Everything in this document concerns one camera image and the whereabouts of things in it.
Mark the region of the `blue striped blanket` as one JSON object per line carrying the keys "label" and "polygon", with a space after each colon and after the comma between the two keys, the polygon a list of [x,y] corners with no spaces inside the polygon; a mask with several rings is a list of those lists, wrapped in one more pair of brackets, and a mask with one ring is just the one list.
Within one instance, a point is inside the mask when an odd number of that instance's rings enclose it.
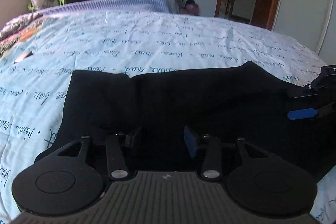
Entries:
{"label": "blue striped blanket", "polygon": [[168,0],[92,0],[75,2],[61,6],[42,9],[42,15],[55,15],[80,11],[126,10],[152,11],[172,14],[173,10]]}

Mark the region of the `black pants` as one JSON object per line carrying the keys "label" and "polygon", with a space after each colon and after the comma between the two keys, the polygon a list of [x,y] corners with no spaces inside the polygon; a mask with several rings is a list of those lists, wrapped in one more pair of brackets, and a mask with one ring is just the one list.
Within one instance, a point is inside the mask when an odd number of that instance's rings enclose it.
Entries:
{"label": "black pants", "polygon": [[187,126],[218,138],[224,168],[238,162],[228,146],[243,137],[321,179],[335,166],[335,112],[290,120],[288,91],[298,87],[252,62],[134,77],[74,71],[57,137],[38,160],[82,136],[102,146],[108,135],[139,132],[135,169],[187,170]]}

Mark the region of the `white script-print duvet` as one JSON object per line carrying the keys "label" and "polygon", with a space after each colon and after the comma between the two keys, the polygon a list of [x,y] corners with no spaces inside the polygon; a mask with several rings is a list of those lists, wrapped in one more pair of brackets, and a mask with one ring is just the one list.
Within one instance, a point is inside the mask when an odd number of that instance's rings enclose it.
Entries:
{"label": "white script-print duvet", "polygon": [[[25,51],[33,55],[15,64]],[[13,179],[56,139],[73,71],[135,76],[248,61],[300,86],[325,64],[294,38],[225,19],[121,10],[47,17],[1,59],[1,223],[19,213]]]}

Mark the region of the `black power adapter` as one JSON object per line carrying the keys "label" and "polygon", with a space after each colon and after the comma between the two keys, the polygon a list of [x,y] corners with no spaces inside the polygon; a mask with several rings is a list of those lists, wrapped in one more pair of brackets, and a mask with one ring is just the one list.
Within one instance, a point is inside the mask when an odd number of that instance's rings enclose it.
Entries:
{"label": "black power adapter", "polygon": [[33,52],[32,51],[25,51],[23,53],[21,53],[15,60],[14,60],[14,63],[17,64],[17,63],[20,63],[22,62],[24,59],[30,57],[33,55]]}

